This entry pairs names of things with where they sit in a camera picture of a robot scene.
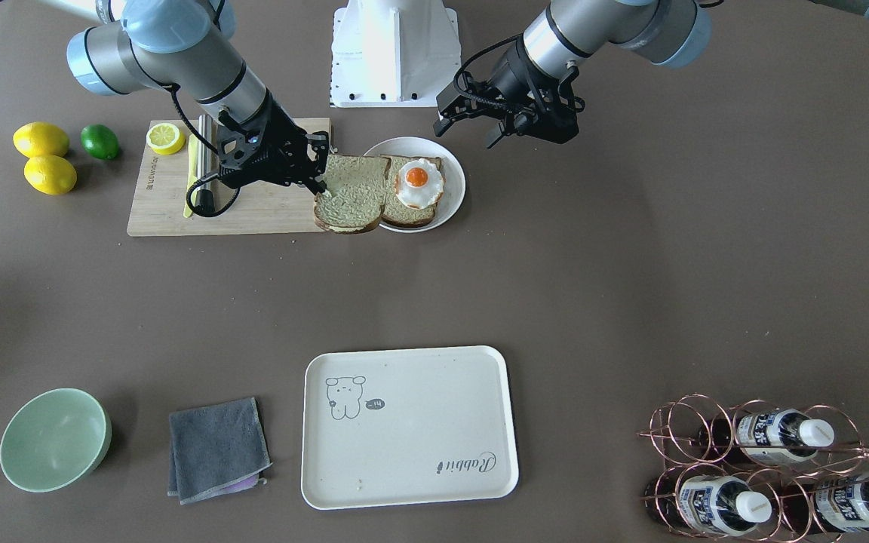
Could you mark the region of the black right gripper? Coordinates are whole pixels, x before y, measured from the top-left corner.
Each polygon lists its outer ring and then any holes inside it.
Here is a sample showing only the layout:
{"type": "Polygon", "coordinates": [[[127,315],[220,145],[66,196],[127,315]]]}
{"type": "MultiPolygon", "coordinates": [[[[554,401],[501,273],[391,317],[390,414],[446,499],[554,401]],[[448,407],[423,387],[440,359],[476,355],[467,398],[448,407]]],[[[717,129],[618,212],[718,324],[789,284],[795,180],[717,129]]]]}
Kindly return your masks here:
{"type": "Polygon", "coordinates": [[[272,93],[266,93],[259,110],[246,121],[236,121],[227,110],[221,111],[218,121],[218,176],[228,188],[263,181],[280,186],[296,183],[313,195],[327,191],[323,175],[330,155],[329,133],[307,133],[272,93]]]}

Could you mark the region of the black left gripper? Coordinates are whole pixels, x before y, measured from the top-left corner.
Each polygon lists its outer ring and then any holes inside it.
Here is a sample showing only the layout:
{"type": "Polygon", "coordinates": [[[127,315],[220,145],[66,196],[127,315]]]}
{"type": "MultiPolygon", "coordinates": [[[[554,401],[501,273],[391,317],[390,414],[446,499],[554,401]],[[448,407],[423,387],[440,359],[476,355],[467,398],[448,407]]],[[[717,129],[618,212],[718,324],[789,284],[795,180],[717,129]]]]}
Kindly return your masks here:
{"type": "Polygon", "coordinates": [[[435,136],[442,137],[456,121],[485,116],[498,121],[485,137],[489,149],[511,135],[556,144],[570,141],[579,134],[577,114],[584,111],[584,100],[572,89],[579,76],[576,60],[568,60],[564,66],[566,71],[559,77],[542,72],[529,58],[520,35],[479,51],[458,68],[438,94],[435,136]],[[504,44],[511,46],[494,66],[492,76],[477,80],[468,66],[504,44]]]}

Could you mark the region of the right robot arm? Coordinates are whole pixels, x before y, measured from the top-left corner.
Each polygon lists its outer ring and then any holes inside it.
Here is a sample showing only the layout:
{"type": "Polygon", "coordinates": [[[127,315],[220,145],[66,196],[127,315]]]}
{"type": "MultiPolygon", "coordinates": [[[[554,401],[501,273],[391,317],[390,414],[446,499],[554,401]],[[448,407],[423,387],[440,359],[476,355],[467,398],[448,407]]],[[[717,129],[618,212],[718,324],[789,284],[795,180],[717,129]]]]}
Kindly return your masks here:
{"type": "Polygon", "coordinates": [[[203,175],[229,189],[263,181],[324,192],[329,135],[307,133],[232,46],[235,15],[224,1],[94,1],[99,25],[71,38],[70,72],[97,95],[145,88],[184,91],[217,123],[203,175]]]}

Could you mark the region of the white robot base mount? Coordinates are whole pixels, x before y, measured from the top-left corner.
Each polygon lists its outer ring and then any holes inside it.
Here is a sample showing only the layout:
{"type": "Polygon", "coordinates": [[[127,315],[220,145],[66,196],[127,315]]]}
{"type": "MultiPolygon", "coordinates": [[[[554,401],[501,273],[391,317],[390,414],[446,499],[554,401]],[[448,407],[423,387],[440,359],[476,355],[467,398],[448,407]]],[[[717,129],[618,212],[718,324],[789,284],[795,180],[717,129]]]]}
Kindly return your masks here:
{"type": "Polygon", "coordinates": [[[441,1],[349,1],[331,51],[331,106],[434,108],[461,66],[458,15],[441,1]]]}

